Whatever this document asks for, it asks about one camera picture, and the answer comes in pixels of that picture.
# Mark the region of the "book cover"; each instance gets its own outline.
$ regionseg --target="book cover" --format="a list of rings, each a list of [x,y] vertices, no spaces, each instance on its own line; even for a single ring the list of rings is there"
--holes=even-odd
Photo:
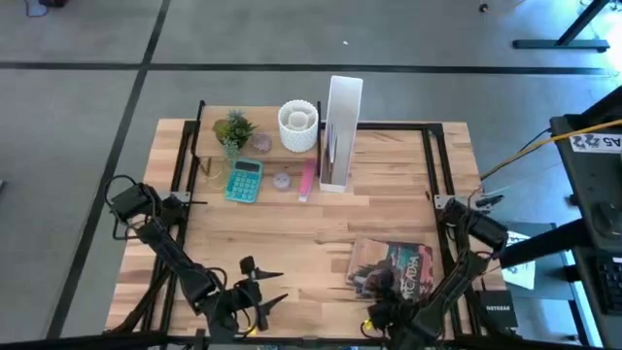
[[[357,239],[346,274],[346,283],[355,287],[357,297],[373,298],[383,270],[391,270],[393,290],[404,298],[416,301],[434,288],[431,247]]]

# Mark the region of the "wooden tabletop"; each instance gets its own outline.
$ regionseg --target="wooden tabletop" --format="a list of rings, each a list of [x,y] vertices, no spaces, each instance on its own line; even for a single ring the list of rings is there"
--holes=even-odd
[[[182,120],[158,123],[144,178],[157,189],[170,187],[183,124]],[[467,125],[444,122],[443,128],[456,191],[467,195],[479,186]],[[432,148],[443,193],[434,139]],[[435,284],[443,277],[421,132],[358,131],[346,193],[320,192],[316,183],[308,202],[299,202],[301,166],[299,161],[266,161],[255,204],[225,200],[223,190],[215,190],[217,180],[208,180],[199,171],[194,200],[209,204],[192,206],[185,250],[197,263],[224,268],[229,281],[242,278],[238,262],[249,255],[261,269],[285,273],[260,282],[264,300],[283,293],[289,296],[268,316],[270,329],[257,336],[362,338],[359,326],[367,318],[369,303],[356,299],[345,284],[356,238],[427,244],[433,251]],[[272,186],[272,175],[283,170],[293,175],[294,191],[279,192]],[[484,249],[474,238],[471,246]],[[118,325],[147,290],[154,257],[148,246],[136,240],[127,243],[107,328]],[[489,270],[496,266],[491,263]],[[505,289],[500,269],[482,278],[488,290]],[[479,279],[473,287],[481,290]],[[469,333],[464,298],[459,309],[463,330]],[[449,315],[445,320],[445,338],[450,339]],[[203,316],[192,313],[178,285],[169,333],[194,335],[195,329],[206,326]]]

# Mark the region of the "calculator display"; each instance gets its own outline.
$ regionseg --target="calculator display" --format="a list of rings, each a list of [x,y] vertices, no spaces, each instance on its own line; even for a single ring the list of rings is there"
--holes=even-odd
[[[259,165],[258,164],[249,163],[249,162],[245,162],[245,161],[236,161],[235,162],[235,168],[237,170],[244,170],[244,171],[252,171],[252,172],[258,172],[259,171]]]

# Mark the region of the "pink marker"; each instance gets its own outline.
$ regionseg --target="pink marker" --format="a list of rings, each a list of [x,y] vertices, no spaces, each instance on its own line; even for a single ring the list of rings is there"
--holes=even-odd
[[[307,159],[302,167],[302,180],[300,180],[300,188],[298,189],[298,200],[306,202],[311,189],[313,188],[313,178],[315,178],[316,160]]]

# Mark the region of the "white cylindrical container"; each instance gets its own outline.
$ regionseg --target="white cylindrical container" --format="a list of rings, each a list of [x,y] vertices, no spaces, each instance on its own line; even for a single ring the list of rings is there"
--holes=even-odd
[[[283,146],[292,152],[309,151],[318,140],[318,110],[307,101],[294,100],[279,110]]]

